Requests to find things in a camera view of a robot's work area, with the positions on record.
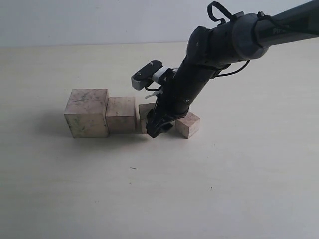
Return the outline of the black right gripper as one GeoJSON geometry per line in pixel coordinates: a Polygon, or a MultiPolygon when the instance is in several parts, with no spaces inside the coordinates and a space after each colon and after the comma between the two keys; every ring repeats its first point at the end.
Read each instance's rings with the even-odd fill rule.
{"type": "Polygon", "coordinates": [[[216,67],[193,64],[184,59],[174,77],[163,87],[155,109],[147,114],[147,134],[156,138],[163,132],[170,131],[173,119],[188,112],[192,102],[216,73],[216,67]]]}

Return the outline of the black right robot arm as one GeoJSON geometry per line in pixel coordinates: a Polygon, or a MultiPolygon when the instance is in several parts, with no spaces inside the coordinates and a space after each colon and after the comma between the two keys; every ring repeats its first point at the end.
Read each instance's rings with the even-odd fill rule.
{"type": "Polygon", "coordinates": [[[207,82],[223,75],[238,62],[261,58],[273,45],[316,38],[319,35],[319,3],[316,0],[275,16],[230,13],[214,1],[207,6],[215,28],[199,26],[191,34],[180,66],[168,75],[154,73],[161,84],[155,107],[147,114],[146,130],[152,138],[172,128],[184,117],[207,82]]]}

